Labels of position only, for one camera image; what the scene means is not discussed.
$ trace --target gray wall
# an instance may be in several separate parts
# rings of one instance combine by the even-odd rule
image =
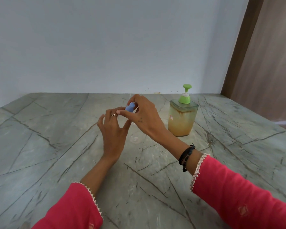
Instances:
[[[0,106],[30,92],[218,93],[247,3],[0,0]]]

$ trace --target brown door frame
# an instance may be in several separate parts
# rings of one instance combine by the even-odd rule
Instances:
[[[264,0],[249,0],[221,94],[231,98]]]

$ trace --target black bracelet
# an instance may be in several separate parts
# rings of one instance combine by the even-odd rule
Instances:
[[[188,158],[190,157],[190,155],[192,154],[193,150],[196,148],[196,146],[192,143],[192,145],[187,148],[182,155],[179,158],[179,164],[183,166],[183,172],[187,171],[187,169],[185,168],[186,166],[186,162],[188,160]]]

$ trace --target transparent bottle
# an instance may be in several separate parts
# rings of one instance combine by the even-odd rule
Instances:
[[[183,87],[185,93],[182,94],[179,100],[170,101],[168,130],[176,137],[190,134],[198,111],[198,104],[191,101],[190,95],[187,93],[192,86],[184,84]]]

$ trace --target sleeve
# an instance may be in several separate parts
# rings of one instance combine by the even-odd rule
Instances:
[[[98,229],[103,224],[95,198],[82,183],[72,183],[32,229]]]
[[[286,229],[286,203],[240,174],[203,154],[191,191],[213,207],[234,229]]]

